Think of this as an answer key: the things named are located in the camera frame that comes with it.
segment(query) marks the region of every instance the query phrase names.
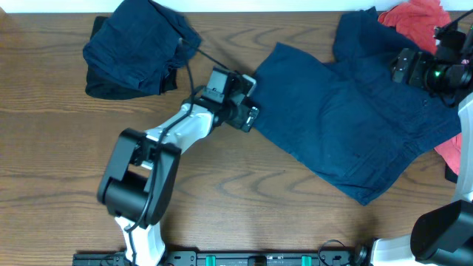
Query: blue shirt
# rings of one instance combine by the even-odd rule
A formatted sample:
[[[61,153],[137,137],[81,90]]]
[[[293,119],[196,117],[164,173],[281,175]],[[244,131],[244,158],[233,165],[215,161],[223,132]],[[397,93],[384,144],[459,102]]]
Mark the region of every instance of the blue shirt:
[[[159,95],[163,80],[200,45],[186,18],[151,0],[125,0],[84,47],[95,73],[124,88]]]
[[[341,17],[335,63],[277,44],[255,74],[255,127],[315,174],[366,205],[420,154],[460,133],[456,109],[391,80],[403,48],[373,9]]]

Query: wooden table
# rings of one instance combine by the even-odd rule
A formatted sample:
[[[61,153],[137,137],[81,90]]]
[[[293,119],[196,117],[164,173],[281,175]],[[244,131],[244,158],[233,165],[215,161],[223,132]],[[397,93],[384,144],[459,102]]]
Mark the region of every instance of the wooden table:
[[[70,265],[77,251],[118,250],[123,236],[95,193],[120,132],[149,129],[188,95],[134,100],[84,93],[82,47],[97,14],[7,15],[0,21],[0,264]],[[252,73],[277,41],[321,61],[341,13],[188,14],[202,49]],[[212,63],[191,61],[196,84]],[[419,157],[379,199],[360,206],[258,131],[222,126],[182,157],[163,221],[167,243],[201,250],[312,250],[409,233],[416,219],[450,201],[434,152]]]

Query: navy blue shirt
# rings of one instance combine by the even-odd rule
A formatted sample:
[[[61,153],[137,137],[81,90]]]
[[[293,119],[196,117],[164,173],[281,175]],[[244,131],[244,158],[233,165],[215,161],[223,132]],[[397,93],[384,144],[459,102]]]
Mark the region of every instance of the navy blue shirt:
[[[84,47],[84,59],[100,77],[145,95],[159,95],[163,80],[183,67],[199,35],[186,18],[152,0],[124,0]]]
[[[330,184],[366,205],[420,154],[460,133],[456,109],[391,81],[403,48],[374,9],[344,14],[335,63],[277,44],[256,71],[255,127]]]

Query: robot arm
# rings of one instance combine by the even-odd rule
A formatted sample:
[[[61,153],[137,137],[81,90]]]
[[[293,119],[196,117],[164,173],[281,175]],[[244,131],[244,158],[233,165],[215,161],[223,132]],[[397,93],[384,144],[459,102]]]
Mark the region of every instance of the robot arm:
[[[455,195],[451,204],[421,216],[412,234],[376,240],[372,266],[473,265],[473,26],[465,35],[448,25],[438,29],[437,38],[436,57],[403,50],[392,79],[458,103],[463,143]]]
[[[214,68],[202,96],[185,100],[175,116],[145,132],[120,134],[97,197],[122,229],[130,262],[155,266],[161,260],[166,247],[159,221],[171,199],[180,155],[223,122],[249,132],[259,113],[248,100],[255,87],[247,75]],[[130,171],[130,164],[156,171],[154,182]],[[136,222],[139,226],[129,232]]]

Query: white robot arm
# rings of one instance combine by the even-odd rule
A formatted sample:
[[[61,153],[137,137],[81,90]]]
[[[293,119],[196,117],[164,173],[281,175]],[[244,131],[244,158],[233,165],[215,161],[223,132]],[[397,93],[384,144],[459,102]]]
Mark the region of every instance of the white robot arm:
[[[458,107],[460,116],[463,142],[461,147],[461,165],[458,175],[457,187],[452,202],[459,200],[465,202],[473,201],[473,93],[466,97]],[[473,228],[465,228],[462,233],[466,236]],[[473,265],[473,253],[464,252],[466,258]],[[370,263],[372,266],[420,266],[425,265],[416,262],[415,256],[411,251],[411,235],[397,237],[394,239],[376,240],[371,251]]]
[[[166,247],[159,221],[171,198],[180,155],[223,122],[248,132],[259,113],[247,101],[255,87],[256,81],[247,75],[214,68],[202,96],[185,101],[165,123],[145,132],[122,132],[100,184],[98,200],[122,229],[130,262],[155,266],[161,260]],[[152,170],[152,175],[156,171],[155,177],[146,180],[130,172],[130,163]]]

